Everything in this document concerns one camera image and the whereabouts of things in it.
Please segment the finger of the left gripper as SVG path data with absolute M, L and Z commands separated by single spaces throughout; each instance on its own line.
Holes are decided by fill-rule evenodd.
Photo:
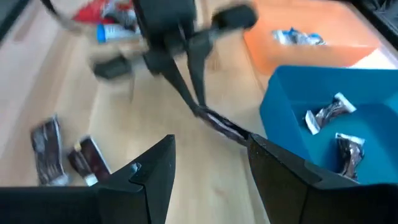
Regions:
M 133 58 L 126 58 L 123 55 L 118 55 L 106 61 L 95 62 L 92 66 L 92 70 L 97 78 L 115 80 L 128 73 L 133 73 L 135 68 L 141 67 L 147 68 L 151 73 L 161 74 L 180 94 L 192 113 L 198 116 L 199 106 L 192 98 L 174 59 L 171 57 L 151 59 L 141 55 Z
M 199 105 L 206 105 L 205 61 L 214 42 L 235 30 L 252 28 L 258 17 L 250 4 L 237 4 L 224 8 L 211 18 L 211 26 L 200 30 L 188 41 L 188 69 Z

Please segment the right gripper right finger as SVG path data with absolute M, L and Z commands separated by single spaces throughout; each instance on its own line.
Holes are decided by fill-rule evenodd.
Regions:
M 258 134 L 248 137 L 248 159 L 271 224 L 299 224 L 312 187 L 355 186 L 355 181 L 317 166 Z

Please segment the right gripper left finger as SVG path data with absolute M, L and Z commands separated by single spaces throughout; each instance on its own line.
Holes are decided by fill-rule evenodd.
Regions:
M 97 183 L 101 224 L 165 224 L 175 163 L 175 136 L 168 134 Z

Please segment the red candy wrapper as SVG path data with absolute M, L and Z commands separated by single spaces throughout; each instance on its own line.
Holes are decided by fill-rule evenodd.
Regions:
M 104 15 L 110 4 L 114 4 L 121 11 L 133 9 L 132 0 L 90 0 L 77 10 L 72 19 L 84 24 L 116 24 L 115 19 Z

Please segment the dark Hershey's bar blue ends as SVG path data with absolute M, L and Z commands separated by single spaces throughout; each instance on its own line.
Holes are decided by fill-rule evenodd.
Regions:
M 196 116 L 210 125 L 214 130 L 242 146 L 247 146 L 250 131 L 238 126 L 226 117 L 206 106 L 198 106 Z

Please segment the blue plastic bin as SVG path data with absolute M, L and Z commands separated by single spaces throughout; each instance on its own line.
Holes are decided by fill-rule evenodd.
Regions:
M 313 135 L 317 113 L 337 93 L 356 107 Z M 281 66 L 271 76 L 260 115 L 268 140 L 332 172 L 342 167 L 335 134 L 365 140 L 356 168 L 361 184 L 398 184 L 398 70 Z

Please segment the orange plastic bin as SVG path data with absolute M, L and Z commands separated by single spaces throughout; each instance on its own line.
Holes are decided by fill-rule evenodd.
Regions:
M 244 33 L 254 66 L 272 73 L 279 65 L 349 67 L 381 46 L 377 35 L 342 2 L 329 0 L 254 0 L 256 25 Z M 319 34 L 325 45 L 283 45 L 274 30 Z

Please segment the black aluminium table frame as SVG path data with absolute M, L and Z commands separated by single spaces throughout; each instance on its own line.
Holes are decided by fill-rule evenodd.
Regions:
M 398 50 L 398 0 L 334 0 L 351 3 Z M 0 0 L 0 42 L 31 0 Z

